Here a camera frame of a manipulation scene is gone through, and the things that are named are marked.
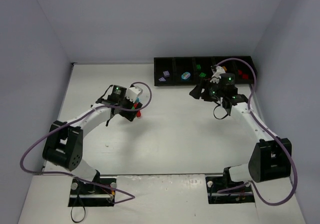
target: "white wall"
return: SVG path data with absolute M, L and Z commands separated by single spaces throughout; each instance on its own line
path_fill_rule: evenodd
M 71 61 L 251 55 L 281 0 L 38 0 Z
M 293 145 L 307 224 L 320 221 L 319 8 L 320 0 L 282 0 L 253 56 L 266 122 Z
M 0 0 L 0 18 L 0 222 L 14 224 L 32 178 L 20 157 L 57 118 L 71 66 L 37 0 Z

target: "white table surface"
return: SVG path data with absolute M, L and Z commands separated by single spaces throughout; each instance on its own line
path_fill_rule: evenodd
M 72 224 L 68 207 L 72 179 L 34 176 L 19 224 Z M 305 224 L 294 196 L 286 204 L 270 207 L 255 195 L 254 203 L 209 205 L 204 175 L 120 176 L 119 189 L 136 199 L 114 207 L 86 208 L 82 224 Z M 288 178 L 257 184 L 272 202 L 288 195 Z M 124 195 L 116 193 L 116 200 Z M 83 209 L 75 208 L 76 220 Z
M 115 207 L 87 208 L 83 224 L 305 224 L 296 197 L 270 207 L 255 195 L 255 204 L 209 205 L 203 173 L 246 163 L 255 143 L 232 118 L 216 120 L 214 104 L 189 96 L 193 87 L 153 86 L 153 65 L 76 65 L 59 119 L 86 111 L 110 84 L 150 85 L 153 98 L 132 123 L 118 116 L 94 129 L 84 140 L 83 158 L 104 175 L 119 176 L 118 188 L 136 199 Z M 249 96 L 248 85 L 239 93 Z M 141 101 L 146 103 L 145 89 Z M 47 163 L 46 171 L 61 170 Z M 72 179 L 34 176 L 20 224 L 71 224 L 68 199 Z M 271 202 L 282 200 L 292 188 L 288 178 L 257 184 Z M 117 193 L 116 199 L 124 196 Z M 83 211 L 76 208 L 75 216 Z
M 129 122 L 117 115 L 84 139 L 83 158 L 102 175 L 222 173 L 247 163 L 255 142 L 231 117 L 216 120 L 214 103 L 189 96 L 193 86 L 154 87 L 153 64 L 75 65 L 59 120 L 88 110 L 110 84 L 129 87 L 142 81 L 152 101 L 142 118 Z M 142 103 L 149 98 L 144 89 Z M 248 85 L 238 92 L 250 94 Z M 222 117 L 224 110 L 217 109 Z M 62 168 L 47 163 L 46 171 Z

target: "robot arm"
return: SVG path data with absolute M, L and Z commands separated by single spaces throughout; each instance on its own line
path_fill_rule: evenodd
M 78 120 L 85 116 L 88 112 L 92 112 L 85 118 L 70 126 L 61 129 L 47 138 L 42 156 L 45 160 L 61 166 L 73 175 L 88 180 L 99 182 L 100 173 L 86 163 L 83 157 L 83 138 L 91 132 L 95 127 L 103 122 L 106 126 L 109 121 L 116 115 L 121 116 L 132 121 L 137 112 L 134 111 L 120 111 L 115 108 L 99 108 L 103 105 L 119 106 L 125 109 L 141 108 L 142 104 L 137 101 L 143 90 L 137 86 L 124 88 L 121 86 L 114 86 L 112 94 L 108 95 L 107 99 L 99 98 L 91 109 L 82 113 L 78 117 L 68 120 L 67 122 L 55 121 L 50 131 L 66 124 Z
M 190 96 L 221 105 L 229 116 L 244 127 L 246 133 L 255 143 L 248 163 L 224 169 L 223 175 L 226 186 L 230 182 L 251 180 L 263 182 L 290 176 L 291 165 L 289 160 L 276 141 L 253 119 L 250 114 L 250 111 L 253 111 L 248 110 L 248 99 L 243 94 L 238 94 L 238 89 L 235 87 L 234 74 L 225 73 L 222 68 L 213 70 L 212 78 L 201 79 L 200 84 L 190 92 Z M 268 129 L 257 115 L 255 117 Z M 279 140 L 291 155 L 291 142 L 288 139 L 279 138 Z

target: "small object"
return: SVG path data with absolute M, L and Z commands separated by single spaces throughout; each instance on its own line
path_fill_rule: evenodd
M 78 183 L 71 184 L 71 190 L 76 190 L 78 188 Z
M 116 183 L 111 183 L 111 184 L 110 184 L 110 187 L 112 187 L 112 188 L 117 188 L 117 184 L 116 184 Z
M 182 81 L 188 81 L 190 79 L 191 74 L 189 72 L 185 72 L 181 75 Z
M 164 71 L 164 72 L 163 72 L 163 75 L 164 75 L 165 78 L 167 78 L 167 77 L 170 76 L 170 73 L 169 73 L 169 71 Z
M 208 186 L 208 188 L 212 187 L 213 184 L 214 184 L 213 181 L 209 181 L 209 182 L 206 183 L 206 185 Z
M 133 105 L 132 109 L 135 109 L 135 108 L 137 107 L 138 103 L 139 103 L 139 102 L 135 103 L 135 104 Z M 136 117 L 137 117 L 137 118 L 140 118 L 140 117 L 141 117 L 141 112 L 140 112 L 140 111 L 138 111 L 138 112 L 136 113 Z

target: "purple cable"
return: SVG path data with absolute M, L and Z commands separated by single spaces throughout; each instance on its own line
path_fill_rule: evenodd
M 251 112 L 251 99 L 252 99 L 252 96 L 254 94 L 254 92 L 256 91 L 256 85 L 257 85 L 257 77 L 256 77 L 256 74 L 255 74 L 255 71 L 253 70 L 253 68 L 245 61 L 243 61 L 242 59 L 239 59 L 239 58 L 227 58 L 221 62 L 219 62 L 218 64 L 216 64 L 216 66 L 219 66 L 227 61 L 239 61 L 241 63 L 244 63 L 246 66 L 248 66 L 248 68 L 250 69 L 250 71 L 252 72 L 253 74 L 253 80 L 254 80 L 254 83 L 253 83 L 253 88 L 252 88 L 252 91 L 251 91 L 251 94 L 248 98 L 248 110 L 250 111 L 250 114 L 252 116 L 252 118 L 255 120 L 255 122 L 266 132 L 268 133 L 275 141 L 276 143 L 282 148 L 282 150 L 284 151 L 285 155 L 287 156 L 291 166 L 292 166 L 292 171 L 293 171 L 293 186 L 292 186 L 292 190 L 291 192 L 289 193 L 289 195 L 283 199 L 282 201 L 280 202 L 277 202 L 277 203 L 269 203 L 267 202 L 265 199 L 263 199 L 263 197 L 261 196 L 261 194 L 259 193 L 256 185 L 254 182 L 251 181 L 255 191 L 256 191 L 256 194 L 258 195 L 258 197 L 261 199 L 261 201 L 269 206 L 279 206 L 279 205 L 282 205 L 284 203 L 286 203 L 287 201 L 289 201 L 292 196 L 295 194 L 295 191 L 297 189 L 297 185 L 298 185 L 298 174 L 297 174 L 297 169 L 296 169 L 296 165 L 292 159 L 292 157 L 290 156 L 290 153 L 287 151 L 287 149 L 285 148 L 285 146 L 280 142 L 280 140 L 275 136 L 273 135 L 267 128 L 264 127 L 264 125 L 256 118 L 256 116 L 253 114 L 253 112 Z M 243 185 L 240 185 L 238 187 L 234 187 L 233 189 L 237 189 L 237 188 L 241 188 L 243 187 Z M 220 192 L 227 192 L 227 191 L 230 191 L 230 189 L 223 189 L 223 190 L 220 190 Z
M 249 182 L 246 182 L 246 183 L 243 183 L 243 184 L 236 186 L 236 187 L 233 187 L 233 188 L 222 189 L 222 190 L 217 191 L 217 193 L 224 193 L 224 192 L 229 192 L 229 191 L 236 190 L 239 188 L 244 188 L 248 183 Z
M 106 186 L 106 185 L 103 185 L 103 184 L 99 184 L 99 183 L 95 183 L 95 182 L 91 182 L 91 181 L 88 181 L 88 180 L 85 180 L 85 179 L 82 179 L 82 178 L 78 178 L 74 175 L 72 175 L 71 173 L 67 173 L 67 172 L 58 172 L 58 171 L 55 171 L 55 172 L 37 172 L 37 171 L 32 171 L 32 170 L 29 170 L 27 168 L 25 168 L 24 166 L 24 160 L 26 158 L 26 156 L 28 155 L 28 153 L 33 149 L 35 148 L 35 146 L 37 146 L 39 143 L 41 143 L 44 139 L 46 139 L 47 137 L 51 136 L 52 134 L 58 132 L 59 130 L 65 128 L 65 127 L 68 127 L 70 125 L 72 125 L 73 123 L 76 123 L 80 120 L 82 120 L 83 118 L 89 116 L 91 113 L 95 112 L 96 110 L 99 110 L 99 109 L 102 109 L 102 108 L 116 108 L 116 109 L 119 109 L 119 110 L 123 110 L 123 111 L 129 111 L 129 112 L 137 112 L 137 111 L 140 111 L 144 108 L 146 108 L 150 102 L 151 102 L 151 99 L 152 99 L 152 92 L 151 92 L 151 89 L 150 87 L 146 84 L 146 83 L 143 83 L 143 82 L 134 82 L 132 85 L 135 85 L 135 84 L 142 84 L 144 86 L 147 87 L 147 89 L 149 90 L 149 93 L 150 93 L 150 98 L 148 100 L 148 102 L 146 103 L 145 106 L 141 107 L 141 108 L 137 108 L 137 109 L 127 109 L 127 108 L 121 108 L 119 106 L 113 106 L 113 105 L 101 105 L 99 107 L 97 107 L 95 110 L 91 110 L 89 112 L 87 112 L 86 114 L 84 114 L 82 117 L 72 121 L 72 122 L 69 122 L 69 123 L 66 123 L 54 130 L 52 130 L 51 132 L 49 132 L 48 134 L 44 135 L 42 138 L 40 138 L 39 140 L 37 140 L 35 143 L 33 143 L 26 151 L 25 153 L 22 155 L 21 159 L 20 159 L 20 168 L 26 172 L 26 173 L 31 173 L 31 174 L 35 174 L 35 175 L 42 175 L 42 174 L 62 174 L 62 175 L 67 175 L 67 176 L 70 176 L 70 177 L 73 177 L 79 181 L 82 181 L 82 182 L 86 182 L 86 183 L 89 183 L 89 184 L 93 184 L 95 186 L 98 186 L 98 187 L 101 187 L 101 188 L 106 188 L 106 189 L 110 189 L 112 191 L 115 191 L 115 192 L 119 192 L 119 193 L 123 193 L 123 194 L 126 194 L 127 196 L 129 196 L 130 198 L 127 198 L 127 199 L 124 199 L 124 200 L 121 200 L 121 201 L 118 201 L 118 202 L 115 202 L 114 204 L 119 204 L 119 203 L 123 203 L 123 202 L 126 202 L 126 201 L 130 201 L 134 198 L 136 198 L 134 195 L 130 194 L 130 193 L 127 193 L 125 191 L 122 191 L 122 190 L 119 190 L 119 189 L 116 189 L 116 188 L 112 188 L 112 187 L 109 187 L 109 186 Z

